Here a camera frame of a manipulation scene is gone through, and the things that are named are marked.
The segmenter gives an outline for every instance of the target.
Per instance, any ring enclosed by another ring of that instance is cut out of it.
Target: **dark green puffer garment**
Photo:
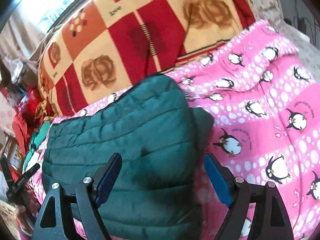
[[[130,240],[198,240],[202,208],[193,199],[193,176],[212,125],[210,114],[188,107],[171,78],[147,77],[95,115],[51,127],[44,189],[92,176],[117,152],[122,170],[99,208],[108,232]],[[73,213],[80,219],[75,205]]]

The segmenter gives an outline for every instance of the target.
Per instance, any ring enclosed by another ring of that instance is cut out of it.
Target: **gray wall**
[[[296,6],[295,6],[295,0],[281,0],[282,3],[282,9],[284,13],[284,17],[292,21],[293,24],[293,18],[297,16]],[[315,31],[314,31],[314,18],[312,13],[308,10],[307,6],[302,2],[302,0],[297,0],[297,9],[299,17],[306,17],[310,23],[313,30],[313,36],[315,37]],[[310,37],[310,43],[312,42],[312,33],[310,29],[310,25],[308,22],[307,24],[307,35]],[[316,47],[320,49],[320,29],[316,27]]]

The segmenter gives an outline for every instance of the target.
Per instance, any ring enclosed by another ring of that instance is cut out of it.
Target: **silver screw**
[[[59,183],[57,183],[57,182],[56,182],[56,183],[53,183],[51,187],[52,187],[53,189],[56,189],[56,188],[59,187]]]
[[[244,178],[242,178],[242,177],[236,177],[236,182],[238,182],[238,183],[243,183],[243,182],[244,182]]]
[[[276,184],[275,184],[274,182],[272,182],[272,181],[269,181],[269,182],[268,182],[268,186],[269,186],[269,187],[275,187]]]
[[[91,180],[92,180],[92,178],[90,178],[90,177],[85,177],[82,181],[83,181],[83,183],[88,184],[88,183],[91,182]]]

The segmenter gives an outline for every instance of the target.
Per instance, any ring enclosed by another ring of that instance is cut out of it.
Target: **green cloth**
[[[130,240],[198,240],[202,207],[194,201],[193,178],[212,125],[210,114],[188,107],[171,78],[147,77],[95,115],[52,125],[45,192],[54,182],[92,176],[117,152],[122,169],[99,208],[108,232]]]
[[[26,155],[23,164],[23,170],[25,171],[29,161],[31,160],[34,152],[39,148],[40,144],[47,137],[48,130],[50,128],[51,122],[44,122],[39,130],[39,133],[33,133],[30,139],[30,144],[28,147],[29,152]]]

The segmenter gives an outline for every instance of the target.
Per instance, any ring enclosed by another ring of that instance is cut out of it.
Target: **power adapter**
[[[307,34],[307,25],[303,18],[298,18],[298,30],[303,34]]]

